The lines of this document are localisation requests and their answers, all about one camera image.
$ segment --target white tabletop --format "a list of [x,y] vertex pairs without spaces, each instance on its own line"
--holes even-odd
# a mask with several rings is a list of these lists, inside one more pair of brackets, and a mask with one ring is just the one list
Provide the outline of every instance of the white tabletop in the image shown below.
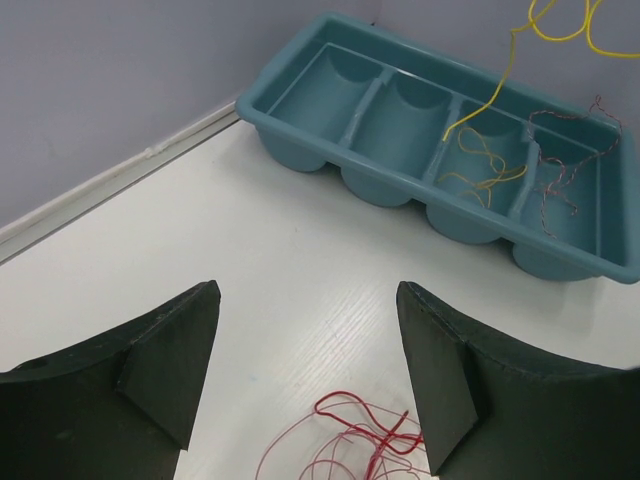
[[[273,437],[331,390],[413,410],[401,280],[549,351],[640,364],[637,287],[537,280],[503,247],[440,236],[419,205],[377,208],[335,169],[287,170],[240,122],[0,267],[0,371],[208,279],[220,323],[177,479],[253,478]],[[298,478],[317,427],[260,478]]]

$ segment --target yellow string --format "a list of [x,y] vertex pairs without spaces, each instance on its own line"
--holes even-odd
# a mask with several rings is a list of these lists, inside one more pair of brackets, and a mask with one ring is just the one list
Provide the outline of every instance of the yellow string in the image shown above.
[[[471,148],[467,148],[463,145],[462,143],[462,135],[464,132],[469,131],[471,133],[473,133],[479,140],[480,143],[482,143],[482,147],[484,150],[473,150]],[[464,192],[460,193],[460,195],[474,195],[478,201],[480,202],[480,205],[482,205],[484,208],[491,208],[491,200],[492,200],[492,188],[500,183],[500,182],[510,182],[512,180],[516,180],[520,177],[522,177],[526,172],[527,172],[527,166],[526,165],[522,165],[520,167],[516,167],[516,168],[512,168],[510,170],[507,170],[507,162],[504,160],[504,158],[502,158],[500,155],[496,155],[495,153],[491,152],[491,150],[489,150],[489,146],[487,145],[487,142],[485,141],[485,139],[482,137],[482,135],[480,135],[476,130],[474,130],[473,128],[470,127],[465,127],[463,129],[461,129],[458,132],[458,146],[460,147],[460,150],[462,150],[465,153],[469,153],[472,155],[483,155],[483,156],[487,156],[489,157],[489,165],[491,166],[491,169],[498,175],[498,177],[496,178],[489,178],[487,180],[483,180],[481,182],[472,182],[471,180],[469,180],[468,178],[464,177],[463,175],[457,173],[457,172],[448,172],[445,173],[444,175],[442,175],[437,183],[442,182],[443,180],[445,180],[448,177],[455,177],[458,178],[460,180],[462,180],[465,183],[468,183],[469,185],[471,185],[473,188],[475,188],[475,190],[486,190],[487,191],[487,204],[485,205],[484,201],[482,200],[482,197],[478,194],[478,192],[476,192],[475,190],[465,190]],[[494,161],[498,160],[502,166],[501,168],[497,168],[494,165]]]
[[463,123],[467,122],[468,120],[472,119],[473,117],[487,110],[491,105],[493,105],[496,98],[498,98],[498,95],[502,91],[502,87],[504,86],[505,82],[507,81],[507,78],[511,74],[511,70],[513,69],[513,64],[514,64],[515,55],[516,55],[516,34],[517,33],[524,32],[530,28],[533,28],[533,31],[536,33],[536,35],[538,35],[543,40],[548,42],[562,43],[562,42],[568,42],[570,40],[573,40],[574,38],[576,38],[577,36],[579,36],[580,34],[586,31],[585,36],[587,38],[587,45],[593,52],[597,53],[598,55],[604,55],[606,57],[613,57],[613,58],[629,58],[629,59],[640,58],[640,53],[610,52],[610,51],[602,50],[594,45],[593,40],[591,38],[591,24],[593,21],[593,15],[596,12],[596,10],[600,7],[603,0],[596,0],[596,2],[593,4],[593,7],[591,7],[590,0],[585,0],[584,21],[582,23],[582,26],[578,30],[576,30],[574,33],[570,35],[566,35],[564,37],[551,37],[543,33],[538,27],[537,23],[542,17],[544,17],[551,10],[551,8],[556,4],[556,1],[557,0],[550,0],[549,4],[546,7],[544,7],[539,14],[537,14],[536,16],[533,16],[533,11],[535,10],[536,5],[538,4],[538,0],[532,0],[531,5],[529,6],[529,12],[528,12],[529,22],[526,25],[523,25],[518,28],[512,28],[509,31],[511,35],[511,43],[509,45],[509,63],[507,64],[507,69],[504,71],[504,74],[502,75],[500,82],[498,82],[498,86],[493,92],[493,95],[491,96],[489,101],[485,103],[483,106],[481,106],[474,112],[471,112],[469,115],[458,120],[457,122],[452,124],[449,128],[447,128],[447,130],[444,133],[444,136],[442,137],[443,142],[449,138],[449,135],[455,128],[459,127]]

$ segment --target rounded tray bottom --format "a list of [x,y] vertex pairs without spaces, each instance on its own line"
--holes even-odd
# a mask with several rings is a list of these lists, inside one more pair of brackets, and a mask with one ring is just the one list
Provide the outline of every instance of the rounded tray bottom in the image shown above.
[[309,152],[308,149],[299,147],[287,140],[258,131],[260,140],[269,154],[278,163],[297,172],[315,172],[320,170],[327,163],[323,155]]
[[411,196],[349,168],[342,169],[342,179],[357,197],[379,207],[399,207]]
[[495,242],[500,238],[496,232],[478,226],[465,218],[440,207],[427,207],[427,219],[439,233],[452,240],[470,245]]
[[593,277],[582,268],[522,245],[513,246],[513,258],[522,270],[543,280],[575,282]]

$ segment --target compartment divider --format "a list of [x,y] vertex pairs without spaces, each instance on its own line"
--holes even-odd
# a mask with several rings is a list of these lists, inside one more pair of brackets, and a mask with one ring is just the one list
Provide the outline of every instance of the compartment divider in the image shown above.
[[527,150],[527,172],[524,174],[524,179],[522,181],[522,185],[516,197],[509,207],[509,211],[507,212],[507,217],[510,220],[515,222],[520,222],[520,216],[522,214],[522,209],[524,208],[529,195],[533,192],[535,188],[534,182],[536,180],[536,175],[538,173],[538,159],[540,158],[540,145],[535,140],[532,140],[531,137],[534,136],[536,127],[532,126],[533,131],[531,132],[531,136],[529,135],[529,126],[526,123],[522,124],[522,140],[527,142],[529,148]]
[[[444,136],[444,132],[446,128],[449,128],[449,125],[453,124],[460,116],[460,109],[462,108],[462,102],[464,101],[464,97],[458,94],[453,94],[451,98],[451,103],[449,104],[449,115],[447,117],[447,121],[444,124],[444,128],[442,132],[440,132],[440,138]],[[452,136],[443,142],[440,141],[438,146],[436,147],[436,151],[433,154],[433,161],[429,164],[422,175],[423,183],[427,185],[433,185],[436,181],[436,175],[438,170],[440,169],[440,164],[442,163],[442,158],[444,157],[444,152],[446,152],[449,144],[451,143]]]
[[351,147],[354,138],[358,134],[358,130],[360,129],[360,125],[362,124],[362,119],[367,113],[367,110],[369,110],[369,107],[371,107],[371,104],[375,100],[378,93],[382,90],[382,88],[389,84],[394,74],[394,69],[385,67],[378,78],[371,82],[371,85],[369,85],[369,88],[362,96],[362,99],[353,112],[353,116],[351,117],[351,120],[349,121],[347,128],[345,129],[345,132],[338,142],[339,146],[347,149]]

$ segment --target thin red wire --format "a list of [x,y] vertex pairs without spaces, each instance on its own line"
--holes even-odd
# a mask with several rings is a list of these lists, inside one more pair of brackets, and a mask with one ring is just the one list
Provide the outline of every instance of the thin red wire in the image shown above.
[[[338,396],[347,397],[347,398],[351,399],[351,401],[344,401],[344,402],[333,403],[333,404],[329,404],[329,405],[323,405],[330,398],[338,397]],[[335,407],[342,406],[342,405],[358,405],[358,406],[361,406],[365,410],[365,412],[367,413],[367,416],[369,417],[370,421],[373,423],[374,428],[378,429],[382,433],[380,434],[380,433],[375,432],[374,428],[372,428],[370,425],[368,425],[366,423],[350,423],[350,422],[346,421],[345,419],[343,419],[342,417],[340,417],[340,416],[334,414],[333,412],[329,411],[329,409],[331,409],[331,408],[335,408]],[[388,414],[395,415],[395,416],[399,417],[399,420],[396,422],[396,424],[391,429],[388,429],[384,425],[382,425],[382,423],[376,418],[376,416],[374,415],[372,409],[379,410],[381,412],[385,412],[385,413],[388,413]],[[320,448],[320,450],[318,450],[318,452],[316,453],[316,455],[314,457],[313,462],[311,462],[309,465],[307,465],[305,467],[305,469],[302,471],[302,473],[300,474],[299,480],[302,480],[302,478],[308,472],[311,473],[311,479],[314,480],[315,479],[315,467],[318,466],[318,465],[322,465],[322,464],[328,464],[329,465],[329,473],[328,473],[328,476],[327,476],[328,480],[331,479],[331,475],[332,475],[332,473],[334,471],[334,467],[346,472],[351,480],[357,480],[356,476],[353,474],[353,472],[351,470],[349,470],[349,468],[344,463],[337,461],[336,458],[335,458],[338,445],[342,440],[345,440],[345,441],[353,444],[353,441],[348,438],[349,436],[355,437],[355,438],[362,438],[364,440],[367,440],[368,442],[370,442],[375,447],[374,453],[371,456],[371,458],[369,460],[369,463],[367,465],[367,470],[366,470],[366,474],[365,474],[364,480],[380,480],[382,478],[385,478],[385,479],[388,480],[389,479],[389,475],[391,475],[393,473],[400,473],[400,472],[409,473],[409,474],[413,475],[415,478],[417,478],[418,480],[420,480],[420,477],[418,476],[418,473],[429,475],[428,471],[422,470],[422,469],[418,469],[418,468],[414,467],[413,464],[407,458],[402,458],[402,457],[405,457],[405,456],[409,455],[410,453],[414,452],[415,450],[420,450],[420,451],[424,452],[425,455],[426,455],[426,451],[425,451],[424,447],[421,447],[421,445],[423,445],[423,443],[424,443],[423,440],[422,440],[421,433],[417,433],[417,434],[397,433],[398,430],[400,429],[400,427],[405,422],[410,422],[410,423],[413,423],[416,426],[419,426],[416,421],[408,418],[408,415],[409,415],[408,411],[404,412],[403,414],[399,414],[397,412],[393,412],[393,411],[385,409],[383,407],[379,407],[377,405],[373,405],[373,404],[367,403],[364,400],[362,400],[362,398],[360,398],[359,396],[357,396],[357,395],[355,395],[355,394],[353,394],[351,392],[336,391],[336,392],[332,392],[332,393],[330,393],[328,395],[325,395],[320,400],[318,400],[314,404],[312,413],[310,413],[309,415],[306,415],[301,420],[299,420],[298,422],[294,423],[291,427],[286,429],[282,434],[280,434],[269,445],[269,447],[266,449],[264,455],[260,459],[260,463],[258,464],[258,468],[257,468],[257,471],[256,471],[255,480],[258,480],[258,477],[260,475],[260,471],[261,471],[261,469],[262,469],[262,467],[264,465],[264,462],[265,462],[266,458],[268,457],[268,455],[270,454],[270,452],[273,450],[273,448],[285,436],[290,434],[292,432],[292,430],[294,430],[295,428],[300,426],[300,424],[302,424],[303,422],[305,422],[306,420],[308,420],[309,418],[311,418],[311,417],[313,417],[315,415],[331,418],[331,419],[337,421],[338,423],[346,426],[347,430],[339,433],[333,439],[331,439],[327,443],[325,443],[322,446],[322,448]],[[396,445],[398,445],[398,444],[399,445],[404,445],[405,448],[401,449],[398,446],[394,446],[393,445],[394,443]],[[332,452],[331,452],[331,458],[330,459],[322,459],[322,458],[320,458],[321,455],[332,444],[333,444],[333,448],[332,448]],[[388,470],[386,462],[394,463],[396,466],[392,467],[391,470]]]
[[578,171],[584,167],[587,163],[589,163],[592,160],[595,160],[597,158],[600,157],[604,157],[609,155],[611,152],[613,152],[613,150],[618,146],[618,144],[620,143],[620,139],[622,138],[622,122],[620,121],[619,118],[615,117],[614,115],[611,115],[609,112],[607,112],[604,108],[602,108],[602,106],[600,105],[600,102],[602,100],[602,97],[600,95],[596,95],[595,101],[593,102],[593,104],[591,105],[591,107],[589,107],[589,110],[587,111],[586,114],[584,115],[562,115],[560,113],[554,112],[552,110],[538,110],[535,112],[532,112],[531,115],[529,115],[529,138],[531,141],[535,141],[534,137],[533,137],[533,118],[537,115],[552,115],[556,118],[560,118],[563,120],[584,120],[586,118],[589,118],[592,114],[593,114],[593,109],[597,108],[598,110],[600,110],[601,113],[603,113],[604,115],[606,115],[608,118],[614,120],[615,122],[617,122],[618,124],[618,135],[615,138],[615,140],[613,141],[613,143],[609,146],[609,148],[607,150],[604,150],[602,152],[596,152],[592,155],[587,156],[586,158],[584,158],[582,161],[580,161],[580,163],[578,163],[574,168],[573,171],[571,173],[571,176],[569,177],[569,180],[567,180],[564,184],[562,183],[562,180],[564,179],[564,177],[567,174],[567,167],[564,164],[564,162],[562,160],[560,160],[557,157],[543,157],[542,156],[542,149],[540,149],[539,153],[538,153],[538,164],[541,164],[542,162],[546,162],[546,163],[557,163],[560,165],[560,175],[558,176],[558,178],[556,178],[553,182],[551,182],[549,185],[547,185],[545,187],[545,189],[543,190],[542,193],[542,204],[540,205],[540,217],[541,217],[541,222],[542,222],[542,228],[544,230],[544,232],[549,235],[550,237],[556,238],[556,236],[551,233],[549,231],[549,228],[547,226],[547,222],[546,222],[546,218],[545,218],[545,210],[546,210],[546,203],[547,203],[547,199],[550,195],[555,195],[555,196],[560,196],[564,199],[565,202],[567,202],[569,205],[571,205],[571,207],[573,208],[573,212],[571,213],[571,215],[576,215],[578,213],[578,206],[571,202],[566,195],[564,194],[564,192],[562,191],[562,189],[568,187],[576,178],[576,174],[578,173]]

